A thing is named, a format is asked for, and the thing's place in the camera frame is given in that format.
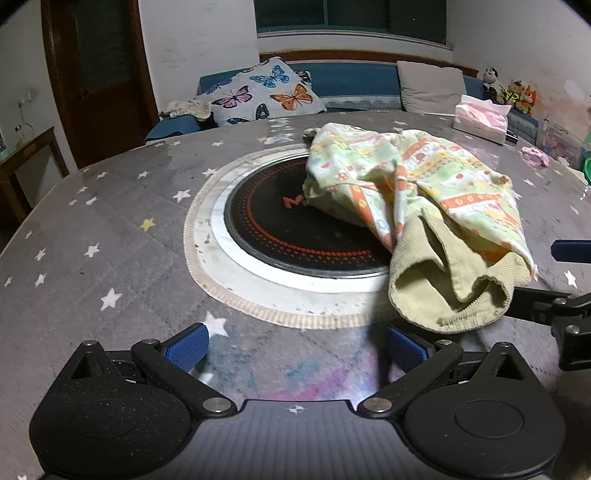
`yellow star print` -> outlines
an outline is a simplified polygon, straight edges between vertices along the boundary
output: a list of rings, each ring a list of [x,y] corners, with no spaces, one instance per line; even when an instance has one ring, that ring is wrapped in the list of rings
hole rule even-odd
[[[154,219],[153,218],[146,218],[142,224],[139,226],[144,232],[147,232],[148,230],[150,230],[153,226],[156,226],[156,224],[154,223]]]

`windowsill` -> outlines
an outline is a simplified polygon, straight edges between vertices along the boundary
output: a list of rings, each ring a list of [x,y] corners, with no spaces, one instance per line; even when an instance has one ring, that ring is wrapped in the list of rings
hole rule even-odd
[[[306,28],[306,29],[293,29],[293,30],[275,30],[275,29],[261,29],[262,31],[258,32],[258,38],[274,38],[274,37],[293,37],[297,35],[346,35],[350,37],[367,37],[367,38],[384,38],[387,40],[400,40],[405,41],[408,43],[417,43],[421,45],[427,45],[430,47],[437,47],[443,50],[452,51],[453,49],[448,45],[443,45],[441,43],[432,42],[429,40],[422,40],[420,38],[412,38],[412,37],[403,37],[401,35],[394,35],[391,33],[383,33],[380,31],[370,31],[370,30],[342,30],[338,27],[334,29],[315,29],[315,28]]]

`tissue box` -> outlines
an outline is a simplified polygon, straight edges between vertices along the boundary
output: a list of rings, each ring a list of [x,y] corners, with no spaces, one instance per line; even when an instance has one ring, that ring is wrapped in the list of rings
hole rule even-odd
[[[511,105],[496,105],[490,100],[462,95],[462,101],[456,105],[453,128],[503,145],[509,110]]]

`wooden door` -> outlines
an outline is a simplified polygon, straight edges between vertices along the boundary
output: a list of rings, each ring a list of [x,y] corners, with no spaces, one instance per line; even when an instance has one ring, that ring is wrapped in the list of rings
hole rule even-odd
[[[77,165],[139,147],[158,115],[137,0],[47,1],[50,77]]]

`gray pillow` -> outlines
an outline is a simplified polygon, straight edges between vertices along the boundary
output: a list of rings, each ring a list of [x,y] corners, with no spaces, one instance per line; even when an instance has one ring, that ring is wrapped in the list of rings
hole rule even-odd
[[[462,71],[425,63],[399,61],[400,97],[407,112],[455,113],[466,94]]]

